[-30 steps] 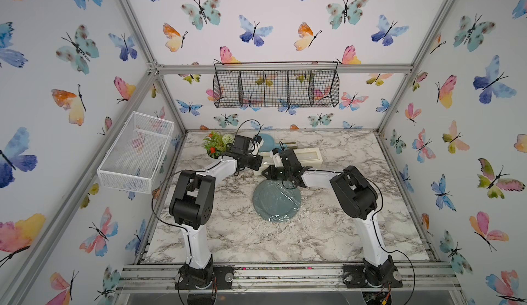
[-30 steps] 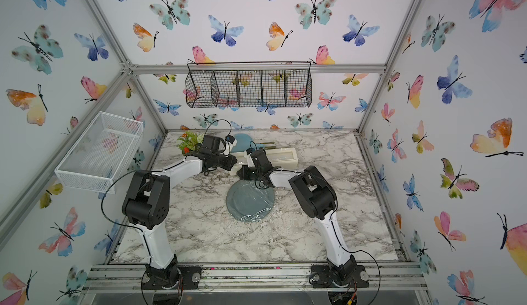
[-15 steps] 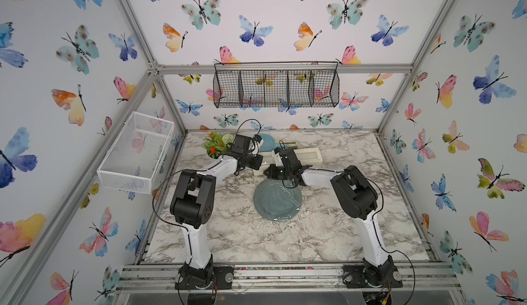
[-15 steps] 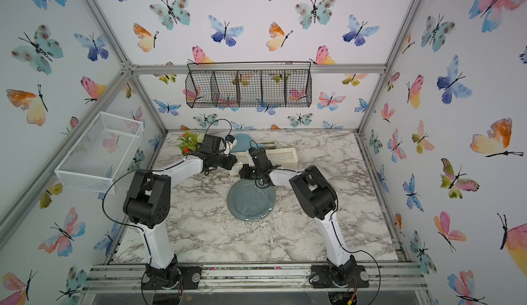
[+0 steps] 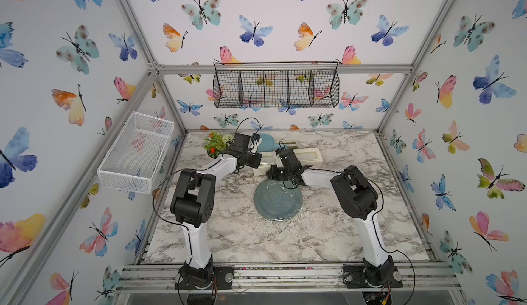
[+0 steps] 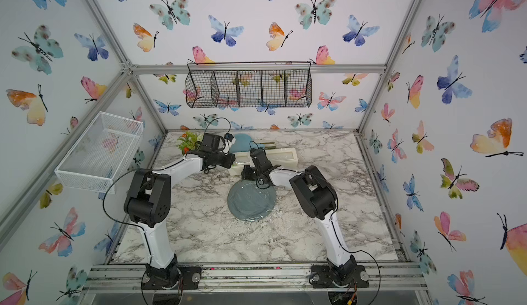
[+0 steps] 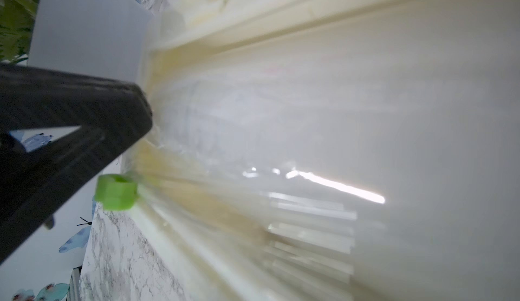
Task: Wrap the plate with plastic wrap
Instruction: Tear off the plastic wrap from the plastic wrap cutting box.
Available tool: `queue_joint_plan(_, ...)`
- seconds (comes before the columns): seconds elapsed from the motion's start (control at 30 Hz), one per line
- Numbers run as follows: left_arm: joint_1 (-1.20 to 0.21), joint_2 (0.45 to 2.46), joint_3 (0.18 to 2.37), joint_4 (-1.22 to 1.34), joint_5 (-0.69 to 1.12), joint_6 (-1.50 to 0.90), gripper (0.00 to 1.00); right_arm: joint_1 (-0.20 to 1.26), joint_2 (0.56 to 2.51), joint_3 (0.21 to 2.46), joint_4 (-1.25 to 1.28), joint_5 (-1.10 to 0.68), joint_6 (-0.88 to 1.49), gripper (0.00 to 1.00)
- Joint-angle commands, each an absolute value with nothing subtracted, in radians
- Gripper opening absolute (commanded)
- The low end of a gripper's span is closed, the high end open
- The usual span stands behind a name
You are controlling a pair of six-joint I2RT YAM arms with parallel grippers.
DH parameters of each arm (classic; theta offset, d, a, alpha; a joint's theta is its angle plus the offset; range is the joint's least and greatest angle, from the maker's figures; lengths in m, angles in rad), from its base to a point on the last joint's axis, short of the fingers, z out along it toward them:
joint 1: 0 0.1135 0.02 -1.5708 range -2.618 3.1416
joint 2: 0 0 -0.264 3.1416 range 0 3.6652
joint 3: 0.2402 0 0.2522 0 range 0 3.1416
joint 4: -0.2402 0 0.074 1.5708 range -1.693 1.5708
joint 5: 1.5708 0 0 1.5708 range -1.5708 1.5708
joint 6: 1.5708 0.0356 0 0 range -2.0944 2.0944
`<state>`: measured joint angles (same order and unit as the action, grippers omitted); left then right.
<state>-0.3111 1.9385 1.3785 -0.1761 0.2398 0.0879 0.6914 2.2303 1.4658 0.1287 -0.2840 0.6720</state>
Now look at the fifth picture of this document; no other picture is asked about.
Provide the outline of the cream plastic wrap dispenser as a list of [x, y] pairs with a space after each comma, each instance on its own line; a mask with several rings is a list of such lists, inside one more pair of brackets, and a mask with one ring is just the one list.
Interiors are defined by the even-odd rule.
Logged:
[[[322, 167], [323, 157], [319, 148], [294, 149], [293, 152], [302, 165], [311, 165], [315, 168]], [[264, 176], [272, 165], [282, 167], [280, 157], [274, 151], [263, 152], [259, 167], [253, 169], [254, 176]]]

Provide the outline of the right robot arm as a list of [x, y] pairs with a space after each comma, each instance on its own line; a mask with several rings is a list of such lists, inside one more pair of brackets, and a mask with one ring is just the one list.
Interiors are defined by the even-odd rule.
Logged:
[[275, 153], [282, 166], [272, 166], [266, 173], [269, 179], [333, 191], [343, 211], [358, 228], [366, 269], [381, 276], [394, 268], [376, 217], [378, 194], [356, 166], [351, 165], [341, 171], [319, 169], [303, 165], [291, 149], [278, 149]]

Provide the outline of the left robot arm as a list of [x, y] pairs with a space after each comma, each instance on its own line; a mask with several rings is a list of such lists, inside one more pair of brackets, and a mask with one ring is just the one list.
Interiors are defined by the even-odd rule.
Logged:
[[216, 184], [246, 166], [258, 168], [262, 160], [257, 152], [260, 139], [257, 133], [251, 136], [236, 133], [225, 153], [213, 162], [180, 172], [170, 211], [185, 235], [184, 268], [188, 275], [211, 280], [214, 260], [207, 243], [207, 221], [214, 210]]

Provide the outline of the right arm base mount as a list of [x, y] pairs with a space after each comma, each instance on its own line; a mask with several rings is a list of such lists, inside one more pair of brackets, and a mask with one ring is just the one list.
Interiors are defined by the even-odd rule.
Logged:
[[345, 265], [342, 281], [348, 289], [363, 289], [366, 287], [402, 288], [402, 275], [396, 268], [391, 255], [378, 266], [370, 264], [365, 259], [362, 265]]

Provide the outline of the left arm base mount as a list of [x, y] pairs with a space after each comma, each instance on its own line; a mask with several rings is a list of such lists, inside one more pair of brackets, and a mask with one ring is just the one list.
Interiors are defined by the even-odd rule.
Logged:
[[214, 265], [213, 257], [204, 268], [192, 267], [184, 263], [178, 270], [175, 289], [181, 290], [230, 290], [234, 280], [234, 267]]

